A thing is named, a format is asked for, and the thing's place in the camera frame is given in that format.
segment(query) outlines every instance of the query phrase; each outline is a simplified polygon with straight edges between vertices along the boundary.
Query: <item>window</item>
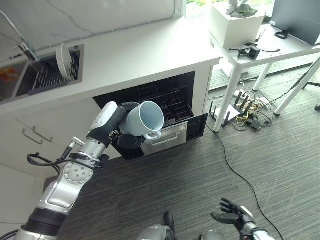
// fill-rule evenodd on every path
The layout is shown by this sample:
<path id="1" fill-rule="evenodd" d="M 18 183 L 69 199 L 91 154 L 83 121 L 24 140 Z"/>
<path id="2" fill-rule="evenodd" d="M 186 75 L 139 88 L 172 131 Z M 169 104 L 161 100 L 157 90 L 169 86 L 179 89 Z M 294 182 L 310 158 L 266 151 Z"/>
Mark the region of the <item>window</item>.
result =
<path id="1" fill-rule="evenodd" d="M 186 16 L 188 18 L 204 16 L 206 14 L 205 6 L 208 6 L 209 3 L 228 1 L 229 0 L 186 0 Z M 249 0 L 247 3 L 254 9 L 265 11 L 267 16 L 272 16 L 275 0 Z"/>

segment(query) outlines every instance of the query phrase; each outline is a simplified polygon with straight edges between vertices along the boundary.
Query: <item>table leg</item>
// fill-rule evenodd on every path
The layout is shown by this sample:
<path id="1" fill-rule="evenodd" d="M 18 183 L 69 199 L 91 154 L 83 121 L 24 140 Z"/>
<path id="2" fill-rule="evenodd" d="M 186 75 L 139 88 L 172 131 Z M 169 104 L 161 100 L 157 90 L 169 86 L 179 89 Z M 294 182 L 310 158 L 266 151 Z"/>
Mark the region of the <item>table leg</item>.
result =
<path id="1" fill-rule="evenodd" d="M 309 70 L 306 72 L 305 76 L 301 79 L 299 84 L 289 92 L 287 97 L 283 100 L 280 106 L 274 111 L 274 115 L 279 116 L 282 111 L 289 105 L 292 99 L 300 92 L 300 90 L 309 82 L 310 78 L 315 74 L 315 72 L 320 68 L 320 58 L 315 61 Z"/>
<path id="2" fill-rule="evenodd" d="M 262 81 L 265 79 L 269 69 L 271 68 L 272 66 L 272 62 L 271 63 L 268 63 L 264 66 L 264 69 L 262 70 L 262 72 L 260 73 L 260 76 L 258 78 L 258 80 L 255 82 L 255 85 L 253 86 L 252 90 L 253 91 L 258 91 Z"/>
<path id="3" fill-rule="evenodd" d="M 223 102 L 221 105 L 220 113 L 219 113 L 219 116 L 217 117 L 217 119 L 215 121 L 215 125 L 213 127 L 213 131 L 215 131 L 216 133 L 219 132 L 219 130 L 221 128 L 221 124 L 223 123 L 224 116 L 227 112 L 228 106 L 231 102 L 231 99 L 232 99 L 236 89 L 237 89 L 237 85 L 240 80 L 241 73 L 242 73 L 243 69 L 244 68 L 241 65 L 235 65 L 232 70 L 231 78 L 230 78 L 229 84 L 228 84 L 226 91 L 225 91 L 225 95 L 224 95 Z"/>

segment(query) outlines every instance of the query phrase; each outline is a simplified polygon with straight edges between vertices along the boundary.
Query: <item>dishwasher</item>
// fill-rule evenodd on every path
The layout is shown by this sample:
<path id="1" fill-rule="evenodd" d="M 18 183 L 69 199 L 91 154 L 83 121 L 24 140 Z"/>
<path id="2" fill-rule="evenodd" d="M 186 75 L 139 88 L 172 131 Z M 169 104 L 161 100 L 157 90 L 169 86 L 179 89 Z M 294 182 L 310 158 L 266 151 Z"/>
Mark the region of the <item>dishwasher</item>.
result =
<path id="1" fill-rule="evenodd" d="M 208 113 L 195 116 L 192 112 L 194 82 L 195 72 L 193 71 L 94 97 L 101 109 L 110 101 L 115 101 L 117 104 L 152 101 L 163 112 L 164 125 L 161 138 L 145 141 L 141 147 L 132 150 L 123 150 L 114 144 L 113 147 L 126 160 L 133 160 L 202 137 Z"/>

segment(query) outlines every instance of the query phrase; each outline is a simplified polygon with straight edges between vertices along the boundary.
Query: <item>cabinet handle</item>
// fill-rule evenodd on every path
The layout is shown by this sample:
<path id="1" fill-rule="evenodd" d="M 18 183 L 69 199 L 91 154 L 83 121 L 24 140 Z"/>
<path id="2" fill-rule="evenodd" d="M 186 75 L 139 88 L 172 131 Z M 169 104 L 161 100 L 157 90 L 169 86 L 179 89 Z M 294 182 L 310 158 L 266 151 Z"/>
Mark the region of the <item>cabinet handle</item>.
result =
<path id="1" fill-rule="evenodd" d="M 174 140 L 177 140 L 178 139 L 178 133 L 175 134 L 174 137 L 172 138 L 169 138 L 167 140 L 163 140 L 163 141 L 159 141 L 157 143 L 151 143 L 152 146 L 159 146 L 161 144 L 165 144 L 165 143 L 168 143 L 168 142 L 171 142 L 171 141 L 174 141 Z"/>
<path id="2" fill-rule="evenodd" d="M 37 134 L 39 137 L 41 137 L 41 138 L 43 138 L 44 140 L 48 141 L 49 143 L 51 143 L 52 140 L 54 139 L 53 137 L 46 138 L 45 136 L 43 136 L 43 135 L 41 135 L 40 133 L 38 133 L 38 132 L 36 131 L 36 126 L 33 126 L 32 131 L 33 131 L 35 134 Z"/>
<path id="3" fill-rule="evenodd" d="M 37 141 L 37 140 L 33 139 L 32 137 L 28 136 L 28 135 L 26 134 L 26 130 L 25 130 L 25 129 L 22 130 L 22 135 L 25 136 L 27 139 L 30 139 L 30 140 L 34 141 L 35 143 L 37 143 L 37 144 L 39 144 L 39 145 L 42 145 L 42 144 L 44 143 L 43 140 Z"/>

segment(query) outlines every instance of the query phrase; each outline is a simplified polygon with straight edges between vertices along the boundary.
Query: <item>monitor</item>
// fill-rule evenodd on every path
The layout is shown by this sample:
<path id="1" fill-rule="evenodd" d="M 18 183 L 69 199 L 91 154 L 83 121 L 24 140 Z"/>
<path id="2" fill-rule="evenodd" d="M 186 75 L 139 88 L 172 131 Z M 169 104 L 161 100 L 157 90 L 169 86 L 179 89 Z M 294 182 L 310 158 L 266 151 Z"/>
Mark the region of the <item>monitor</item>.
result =
<path id="1" fill-rule="evenodd" d="M 275 0 L 270 24 L 308 44 L 319 44 L 320 0 Z"/>

